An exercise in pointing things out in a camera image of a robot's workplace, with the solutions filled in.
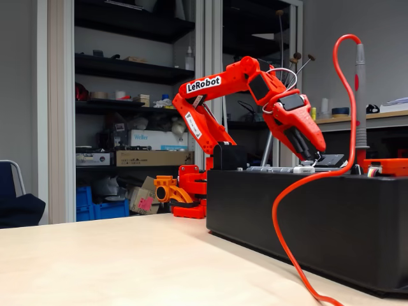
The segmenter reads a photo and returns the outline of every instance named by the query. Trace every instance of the label sticker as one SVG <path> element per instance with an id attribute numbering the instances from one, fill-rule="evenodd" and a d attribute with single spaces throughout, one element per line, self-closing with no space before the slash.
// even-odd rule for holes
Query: label sticker
<path id="1" fill-rule="evenodd" d="M 152 203 L 153 203 L 153 198 L 152 197 L 147 197 L 147 199 L 140 199 L 140 202 L 138 204 L 138 208 L 144 209 L 144 210 L 150 210 L 152 208 Z"/>
<path id="2" fill-rule="evenodd" d="M 200 137 L 202 136 L 201 131 L 198 129 L 198 126 L 196 124 L 196 122 L 194 121 L 193 116 L 190 114 L 190 112 L 188 112 L 186 114 L 186 116 L 184 116 L 184 118 L 186 118 L 187 123 L 189 124 L 190 130 L 191 132 L 193 132 L 193 134 L 195 135 L 195 137 L 197 137 L 197 139 L 200 139 Z"/>
<path id="3" fill-rule="evenodd" d="M 115 124 L 116 132 L 123 132 L 125 130 L 125 123 Z"/>
<path id="4" fill-rule="evenodd" d="M 204 88 L 220 86 L 221 85 L 221 77 L 216 76 L 215 78 L 206 78 L 202 81 L 194 81 L 193 83 L 187 83 L 187 93 L 194 91 L 199 91 Z"/>
<path id="5" fill-rule="evenodd" d="M 120 145 L 120 137 L 116 136 L 113 138 L 114 142 L 115 142 L 115 147 L 118 147 Z"/>

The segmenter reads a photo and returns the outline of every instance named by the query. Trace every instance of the paper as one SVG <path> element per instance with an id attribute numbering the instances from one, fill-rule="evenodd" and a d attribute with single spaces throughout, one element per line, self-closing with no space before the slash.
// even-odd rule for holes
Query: paper
<path id="1" fill-rule="evenodd" d="M 140 209 L 150 210 L 152 208 L 152 203 L 153 203 L 153 198 L 150 196 L 147 199 L 141 198 L 139 201 L 138 207 Z"/>

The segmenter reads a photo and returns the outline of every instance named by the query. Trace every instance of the wooden table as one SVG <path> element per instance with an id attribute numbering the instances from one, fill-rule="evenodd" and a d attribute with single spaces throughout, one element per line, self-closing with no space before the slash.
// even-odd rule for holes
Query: wooden table
<path id="1" fill-rule="evenodd" d="M 347 306 L 408 304 L 307 276 Z M 321 304 L 292 266 L 165 214 L 0 230 L 0 305 Z"/>

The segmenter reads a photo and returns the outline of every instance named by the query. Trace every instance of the blue plastic bin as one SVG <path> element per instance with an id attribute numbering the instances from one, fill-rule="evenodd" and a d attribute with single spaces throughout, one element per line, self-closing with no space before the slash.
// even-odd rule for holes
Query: blue plastic bin
<path id="1" fill-rule="evenodd" d="M 94 204 L 95 219 L 111 219 L 129 216 L 129 201 Z"/>
<path id="2" fill-rule="evenodd" d="M 90 221 L 95 220 L 95 208 L 94 205 L 77 207 L 76 208 L 76 221 Z"/>
<path id="3" fill-rule="evenodd" d="M 91 187 L 78 187 L 76 193 L 76 207 L 92 205 Z"/>

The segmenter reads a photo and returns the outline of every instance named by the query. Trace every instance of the chair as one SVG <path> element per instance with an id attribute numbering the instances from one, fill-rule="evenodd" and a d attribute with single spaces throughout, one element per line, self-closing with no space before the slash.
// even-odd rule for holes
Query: chair
<path id="1" fill-rule="evenodd" d="M 17 171 L 22 196 L 17 197 L 13 170 Z M 32 194 L 26 194 L 20 167 L 13 161 L 0 160 L 0 228 L 38 225 L 45 203 Z"/>

